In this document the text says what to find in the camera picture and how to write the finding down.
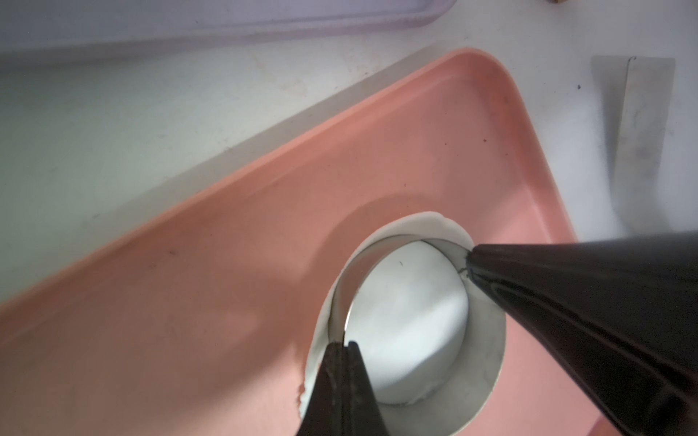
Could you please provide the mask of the white dough piece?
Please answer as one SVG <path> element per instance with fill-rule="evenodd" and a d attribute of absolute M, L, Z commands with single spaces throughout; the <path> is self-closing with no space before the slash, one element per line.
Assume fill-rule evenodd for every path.
<path fill-rule="evenodd" d="M 340 270 L 372 243 L 399 234 L 474 246 L 465 229 L 437 212 L 419 212 L 382 226 L 363 240 Z M 337 279 L 320 310 L 306 358 L 299 415 L 305 416 L 325 347 Z M 377 399 L 387 405 L 423 400 L 446 380 L 467 331 L 466 286 L 446 257 L 411 243 L 381 261 L 356 296 L 345 342 L 355 341 Z"/>

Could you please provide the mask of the pink plastic tray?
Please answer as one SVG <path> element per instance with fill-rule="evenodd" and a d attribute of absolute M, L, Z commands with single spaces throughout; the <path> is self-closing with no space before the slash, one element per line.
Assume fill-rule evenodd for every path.
<path fill-rule="evenodd" d="M 1 310 L 5 435 L 293 435 L 350 255 L 423 211 L 476 243 L 570 243 L 514 79 L 464 48 Z"/>

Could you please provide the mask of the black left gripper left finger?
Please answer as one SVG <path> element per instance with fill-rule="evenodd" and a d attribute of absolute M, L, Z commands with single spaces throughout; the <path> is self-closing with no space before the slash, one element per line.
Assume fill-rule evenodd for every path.
<path fill-rule="evenodd" d="M 316 376 L 298 436 L 344 434 L 345 347 L 330 343 Z"/>

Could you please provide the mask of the black handled metal scraper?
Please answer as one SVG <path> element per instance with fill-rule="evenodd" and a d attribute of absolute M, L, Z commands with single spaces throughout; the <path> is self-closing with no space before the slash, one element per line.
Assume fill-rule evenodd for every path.
<path fill-rule="evenodd" d="M 602 96 L 614 212 L 630 233 L 668 233 L 671 227 L 660 204 L 658 180 L 676 61 L 597 54 L 591 67 Z"/>

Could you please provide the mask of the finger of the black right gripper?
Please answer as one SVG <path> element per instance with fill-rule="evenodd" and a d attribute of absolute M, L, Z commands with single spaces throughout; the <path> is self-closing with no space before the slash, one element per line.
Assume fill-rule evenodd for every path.
<path fill-rule="evenodd" d="M 477 245 L 466 271 L 619 432 L 696 434 L 696 233 Z"/>

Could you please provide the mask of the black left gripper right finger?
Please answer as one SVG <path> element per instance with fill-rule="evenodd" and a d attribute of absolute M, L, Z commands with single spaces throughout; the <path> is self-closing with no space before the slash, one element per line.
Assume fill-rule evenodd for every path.
<path fill-rule="evenodd" d="M 356 342 L 345 347 L 345 435 L 388 435 Z"/>

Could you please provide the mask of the metal ring cutter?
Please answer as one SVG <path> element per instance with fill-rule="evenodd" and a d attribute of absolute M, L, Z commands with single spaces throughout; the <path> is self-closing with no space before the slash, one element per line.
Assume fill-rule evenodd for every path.
<path fill-rule="evenodd" d="M 381 261 L 411 243 L 426 243 L 452 263 L 466 286 L 469 301 L 467 331 L 445 382 L 423 400 L 387 405 L 377 399 L 392 435 L 456 435 L 483 409 L 501 372 L 505 354 L 505 314 L 466 276 L 471 248 L 445 239 L 414 234 L 387 237 L 365 248 L 338 278 L 328 322 L 331 342 L 344 341 L 356 296 Z"/>

